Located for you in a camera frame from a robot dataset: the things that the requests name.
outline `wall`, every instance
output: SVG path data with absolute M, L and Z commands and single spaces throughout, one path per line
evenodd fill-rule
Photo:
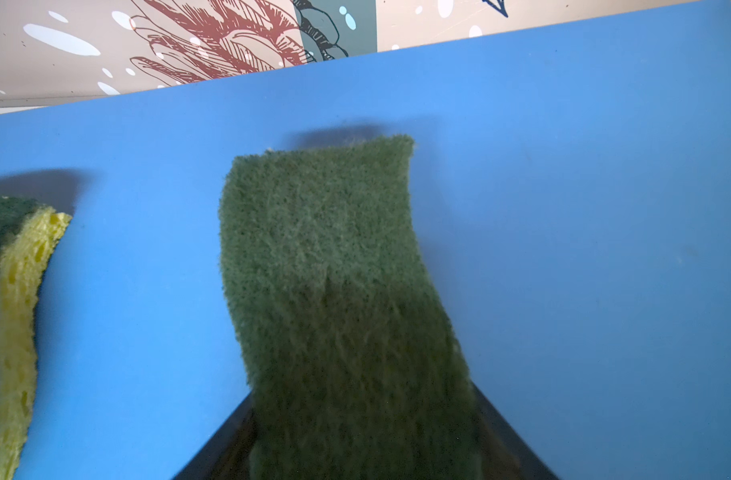
M 687 0 L 12 0 L 0 107 L 63 104 Z

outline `green scrub sponge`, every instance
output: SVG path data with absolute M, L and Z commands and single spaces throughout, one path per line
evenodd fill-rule
M 0 480 L 10 480 L 32 420 L 34 306 L 48 259 L 71 217 L 0 197 Z
M 219 210 L 252 478 L 480 475 L 467 365 L 411 226 L 413 140 L 237 158 Z

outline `yellow sponge layer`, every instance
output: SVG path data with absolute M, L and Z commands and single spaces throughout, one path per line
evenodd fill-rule
M 70 220 L 53 208 L 40 208 L 0 252 L 0 480 L 14 476 L 32 420 L 37 289 Z

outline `yellow sponge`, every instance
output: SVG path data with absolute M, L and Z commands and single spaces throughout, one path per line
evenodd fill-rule
M 70 220 L 34 200 L 0 197 L 0 480 L 14 476 L 32 420 L 37 289 Z

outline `green scouring pad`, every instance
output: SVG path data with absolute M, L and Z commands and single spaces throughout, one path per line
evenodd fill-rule
M 32 420 L 34 306 L 46 264 L 71 217 L 0 197 L 0 480 L 10 480 Z
M 467 365 L 411 225 L 407 136 L 236 158 L 222 273 L 254 480 L 480 476 Z

